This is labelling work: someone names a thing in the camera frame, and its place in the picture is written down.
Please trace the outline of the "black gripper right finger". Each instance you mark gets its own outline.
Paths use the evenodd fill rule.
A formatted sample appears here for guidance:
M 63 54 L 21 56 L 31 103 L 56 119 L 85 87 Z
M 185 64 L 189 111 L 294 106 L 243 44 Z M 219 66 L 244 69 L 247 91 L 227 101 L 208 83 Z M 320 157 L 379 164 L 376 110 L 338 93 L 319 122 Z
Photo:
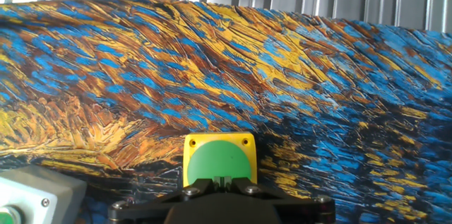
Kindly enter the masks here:
M 251 182 L 247 177 L 222 178 L 222 191 L 235 196 L 232 206 L 251 217 L 277 223 L 335 222 L 335 201 L 326 195 L 301 199 Z

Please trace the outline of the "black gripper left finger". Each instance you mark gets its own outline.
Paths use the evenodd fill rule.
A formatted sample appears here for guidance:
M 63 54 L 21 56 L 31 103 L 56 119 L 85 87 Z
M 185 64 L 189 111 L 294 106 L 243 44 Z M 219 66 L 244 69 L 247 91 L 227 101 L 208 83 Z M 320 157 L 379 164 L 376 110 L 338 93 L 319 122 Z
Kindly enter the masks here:
M 220 192 L 223 178 L 197 179 L 192 185 L 142 204 L 117 201 L 108 208 L 109 224 L 164 223 L 177 204 Z

